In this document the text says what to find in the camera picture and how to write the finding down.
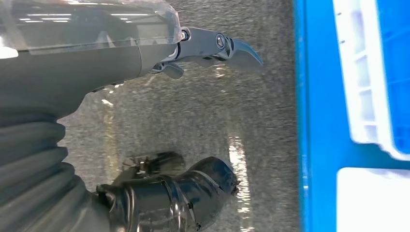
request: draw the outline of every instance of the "gray speckled floor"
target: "gray speckled floor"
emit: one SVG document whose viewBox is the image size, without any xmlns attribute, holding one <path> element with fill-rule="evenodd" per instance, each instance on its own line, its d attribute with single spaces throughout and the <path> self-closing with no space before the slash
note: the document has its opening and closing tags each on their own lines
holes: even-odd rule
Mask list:
<svg viewBox="0 0 410 232">
<path fill-rule="evenodd" d="M 126 156 L 174 150 L 188 165 L 217 156 L 233 163 L 244 191 L 208 231 L 299 231 L 292 1 L 169 2 L 182 25 L 249 42 L 265 71 L 187 65 L 180 80 L 146 76 L 89 94 L 60 121 L 67 161 L 94 189 L 117 175 Z"/>
</svg>

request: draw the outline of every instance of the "black robotic arm segment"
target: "black robotic arm segment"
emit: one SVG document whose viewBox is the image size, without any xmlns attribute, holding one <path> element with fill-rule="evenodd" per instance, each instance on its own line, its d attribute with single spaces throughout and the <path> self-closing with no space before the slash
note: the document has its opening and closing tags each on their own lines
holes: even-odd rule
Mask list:
<svg viewBox="0 0 410 232">
<path fill-rule="evenodd" d="M 196 232 L 210 226 L 235 194 L 237 179 L 220 159 L 206 158 L 181 175 L 157 175 L 97 188 L 112 231 Z"/>
</svg>

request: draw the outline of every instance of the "screw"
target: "screw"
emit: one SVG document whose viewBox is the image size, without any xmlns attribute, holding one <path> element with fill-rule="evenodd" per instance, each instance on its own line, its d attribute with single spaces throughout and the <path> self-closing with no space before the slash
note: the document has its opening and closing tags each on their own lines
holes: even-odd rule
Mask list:
<svg viewBox="0 0 410 232">
<path fill-rule="evenodd" d="M 220 49 L 223 49 L 225 47 L 225 37 L 221 34 L 217 35 L 217 46 Z"/>
<path fill-rule="evenodd" d="M 190 36 L 188 35 L 188 32 L 182 31 L 182 41 L 188 40 Z"/>
</svg>

